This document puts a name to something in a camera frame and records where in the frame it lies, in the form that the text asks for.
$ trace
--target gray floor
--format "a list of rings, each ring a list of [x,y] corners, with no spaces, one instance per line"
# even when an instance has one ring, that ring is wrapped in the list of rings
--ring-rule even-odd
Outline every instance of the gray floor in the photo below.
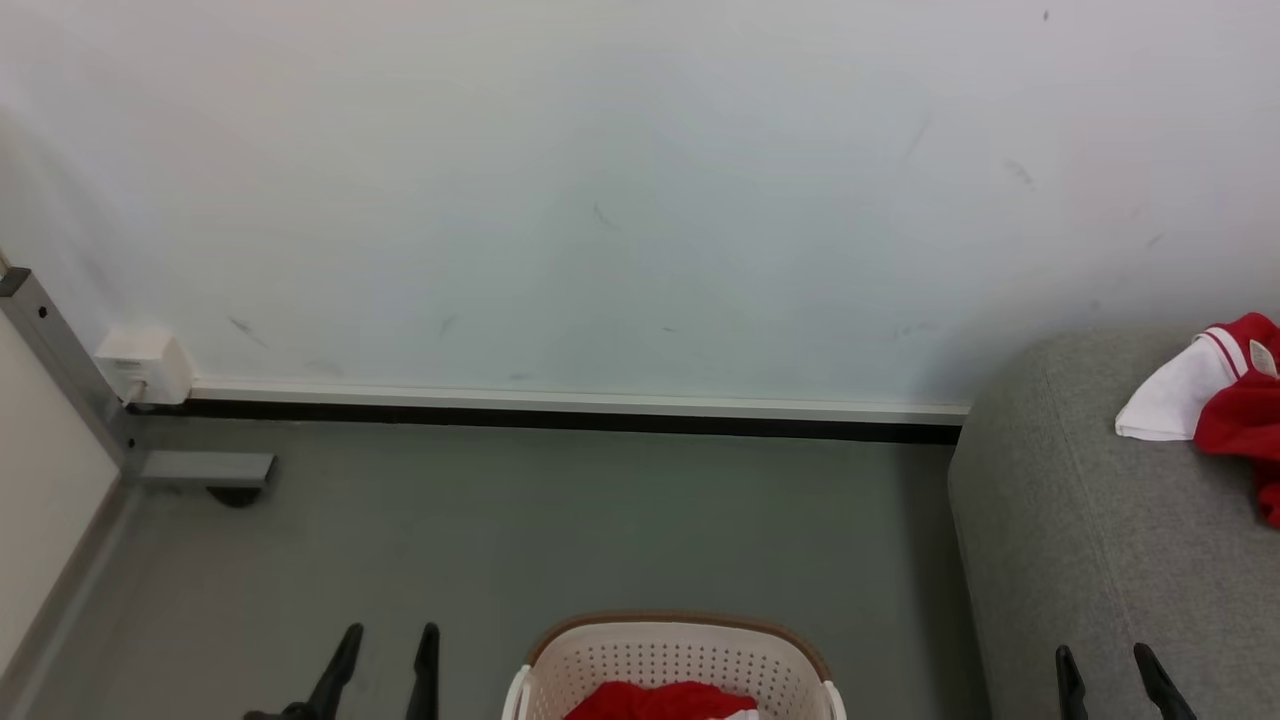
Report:
[[[497,719],[539,633],[694,609],[790,625],[851,717],[983,717],[947,447],[166,420],[168,447],[279,454],[248,510],[152,496],[38,720],[228,720],[302,700],[366,625],[339,717],[403,716],[421,626],[442,716]]]

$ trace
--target gray fabric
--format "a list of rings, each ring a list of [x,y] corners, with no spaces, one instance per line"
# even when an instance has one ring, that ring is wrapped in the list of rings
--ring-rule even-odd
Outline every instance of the gray fabric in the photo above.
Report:
[[[1192,334],[1062,336],[974,406],[950,487],[996,717],[1057,716],[1060,643],[1092,719],[1158,717],[1134,642],[1201,717],[1280,717],[1280,532],[1254,510],[1248,462],[1114,429]]]

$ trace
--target perforated basket wall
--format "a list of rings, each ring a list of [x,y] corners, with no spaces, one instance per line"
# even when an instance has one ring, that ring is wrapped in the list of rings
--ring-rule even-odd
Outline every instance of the perforated basket wall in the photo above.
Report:
[[[566,630],[530,674],[526,720],[562,720],[607,680],[654,688],[694,680],[749,694],[774,720],[828,720],[818,670],[774,634],[691,623],[603,623]]]

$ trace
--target electrical outlet box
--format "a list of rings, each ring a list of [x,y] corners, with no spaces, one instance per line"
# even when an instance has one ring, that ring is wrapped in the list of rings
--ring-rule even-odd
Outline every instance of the electrical outlet box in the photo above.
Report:
[[[111,328],[93,360],[122,400],[179,405],[191,393],[191,363],[169,331]]]

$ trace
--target caster wheel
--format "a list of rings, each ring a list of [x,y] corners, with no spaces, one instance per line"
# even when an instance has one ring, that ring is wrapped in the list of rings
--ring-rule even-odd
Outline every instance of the caster wheel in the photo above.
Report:
[[[214,496],[214,500],[221,502],[227,507],[248,507],[257,502],[257,497],[262,495],[262,488],[205,488],[209,495]]]

